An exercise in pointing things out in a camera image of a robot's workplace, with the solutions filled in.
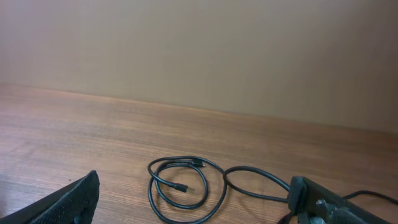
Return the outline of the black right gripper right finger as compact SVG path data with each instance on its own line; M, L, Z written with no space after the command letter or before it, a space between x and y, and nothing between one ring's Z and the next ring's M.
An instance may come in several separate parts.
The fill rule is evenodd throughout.
M362 194L392 200L386 195L368 190L341 197L306 177L294 176L288 194L288 218L296 216L299 223L388 224L349 201Z

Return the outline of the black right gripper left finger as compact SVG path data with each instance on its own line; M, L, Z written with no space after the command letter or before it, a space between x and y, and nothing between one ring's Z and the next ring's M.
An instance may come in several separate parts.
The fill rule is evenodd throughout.
M1 224L90 224L100 194L95 170L60 190L1 218Z

